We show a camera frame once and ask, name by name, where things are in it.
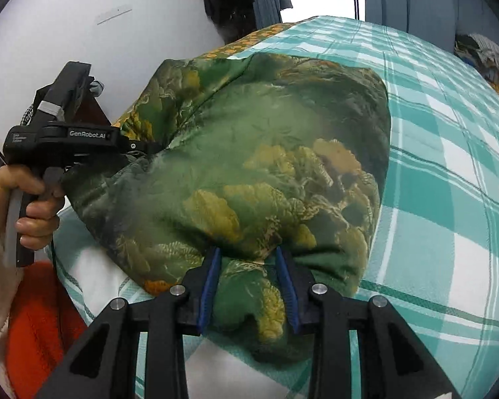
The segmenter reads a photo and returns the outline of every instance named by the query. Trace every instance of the red fabric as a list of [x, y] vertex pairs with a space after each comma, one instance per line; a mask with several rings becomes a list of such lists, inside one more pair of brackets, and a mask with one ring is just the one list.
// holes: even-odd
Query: red fabric
[[52, 265], [37, 262], [25, 268], [9, 314], [6, 351], [7, 373], [18, 399], [35, 397], [66, 349], [85, 330], [67, 291], [55, 278]]

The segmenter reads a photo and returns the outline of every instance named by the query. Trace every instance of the floral pattern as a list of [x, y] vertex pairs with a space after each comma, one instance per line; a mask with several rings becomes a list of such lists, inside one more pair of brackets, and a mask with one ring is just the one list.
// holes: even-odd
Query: floral pattern
[[73, 208], [109, 256], [156, 295], [220, 247], [212, 327], [261, 356], [306, 358], [310, 347], [287, 326], [274, 250], [356, 292], [389, 160], [378, 76], [273, 54], [166, 61], [117, 125], [168, 147], [67, 173]]

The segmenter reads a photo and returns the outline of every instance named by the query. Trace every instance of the metal screw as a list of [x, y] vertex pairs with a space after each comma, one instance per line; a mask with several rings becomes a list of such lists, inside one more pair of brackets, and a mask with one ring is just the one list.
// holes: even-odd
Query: metal screw
[[383, 297], [382, 295], [376, 295], [374, 298], [371, 299], [371, 301], [378, 308], [384, 308], [388, 304], [388, 300], [386, 299], [386, 297]]
[[109, 306], [112, 310], [119, 311], [125, 306], [125, 300], [122, 297], [113, 298]]
[[318, 295], [325, 294], [327, 292], [327, 285], [324, 284], [314, 284], [312, 286], [312, 292]]
[[183, 285], [174, 285], [170, 288], [170, 294], [172, 295], [183, 295], [186, 289]]

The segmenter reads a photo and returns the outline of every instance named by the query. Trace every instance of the teal plaid bed sheet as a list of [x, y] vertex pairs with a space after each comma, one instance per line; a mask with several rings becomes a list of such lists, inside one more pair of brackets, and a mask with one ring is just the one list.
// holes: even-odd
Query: teal plaid bed sheet
[[[499, 376], [499, 96], [453, 55], [401, 31], [352, 19], [321, 16], [230, 58], [257, 52], [369, 67], [384, 80], [392, 116], [390, 164], [357, 298], [387, 296], [462, 397], [483, 397]], [[63, 219], [66, 232], [56, 236], [56, 246], [66, 248], [58, 249], [60, 277], [90, 323], [94, 315], [70, 273], [74, 254], [90, 237], [79, 228], [69, 233], [81, 228], [73, 225], [73, 212]], [[118, 294], [130, 302], [148, 298], [129, 279]], [[208, 339], [286, 386], [286, 397], [306, 395], [308, 362], [273, 370], [219, 334]], [[201, 340], [185, 338], [187, 358]], [[353, 397], [360, 397], [354, 334], [351, 344]], [[140, 358], [141, 397], [143, 374]]]

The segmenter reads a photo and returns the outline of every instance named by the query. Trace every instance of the folded clothes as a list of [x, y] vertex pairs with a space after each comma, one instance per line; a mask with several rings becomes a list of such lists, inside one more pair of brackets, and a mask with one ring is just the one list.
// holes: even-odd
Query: folded clothes
[[261, 359], [310, 356], [310, 338], [288, 330], [272, 253], [285, 245], [317, 281], [357, 291], [389, 162], [379, 76], [264, 53], [168, 60], [118, 124], [168, 147], [67, 173], [67, 195], [98, 243], [151, 294], [221, 247], [213, 327]]
[[499, 46], [480, 34], [457, 35], [454, 54], [487, 81], [499, 84]]

